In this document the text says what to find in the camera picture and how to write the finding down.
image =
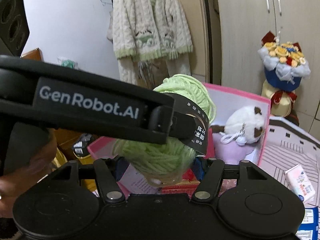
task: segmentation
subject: red ribbon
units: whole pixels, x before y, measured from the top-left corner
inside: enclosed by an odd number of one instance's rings
[[[273,96],[271,98],[271,107],[273,104],[276,104],[276,105],[280,104],[283,93],[286,93],[290,97],[291,108],[293,107],[293,103],[297,100],[297,95],[292,92],[286,92],[283,90],[278,90],[273,94]]]

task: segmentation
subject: black label band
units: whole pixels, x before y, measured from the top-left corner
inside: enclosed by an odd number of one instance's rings
[[[173,110],[193,117],[196,123],[195,132],[192,137],[179,139],[183,144],[195,149],[199,155],[205,156],[208,147],[209,118],[207,114],[190,99],[175,94],[166,93],[175,99]]]

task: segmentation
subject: white wall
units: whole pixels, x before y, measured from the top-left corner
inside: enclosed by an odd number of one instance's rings
[[[43,60],[78,62],[88,72],[119,79],[113,45],[107,40],[111,5],[100,0],[24,0],[30,37],[23,53],[40,48]]]

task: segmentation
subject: genrobot.ai logo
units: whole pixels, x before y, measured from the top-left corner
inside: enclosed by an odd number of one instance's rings
[[[70,95],[68,93],[63,93],[59,91],[51,92],[51,87],[42,86],[39,91],[39,96],[45,100],[51,100],[53,102],[83,107],[85,109],[90,109],[93,111],[103,111],[106,114],[114,114],[119,116],[129,116],[132,119],[137,119],[139,114],[139,108],[132,109],[132,106],[127,106],[123,112],[121,112],[121,106],[118,103],[103,103],[99,101],[98,98],[84,98],[80,93],[73,93]]]

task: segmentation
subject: yarn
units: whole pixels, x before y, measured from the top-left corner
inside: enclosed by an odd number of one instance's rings
[[[183,74],[163,80],[154,91],[176,93],[195,102],[207,114],[209,124],[216,115],[216,106],[205,86],[195,78]],[[165,187],[175,185],[197,156],[196,150],[184,145],[177,138],[168,137],[164,145],[117,140],[113,154],[126,158],[145,176],[150,185]]]

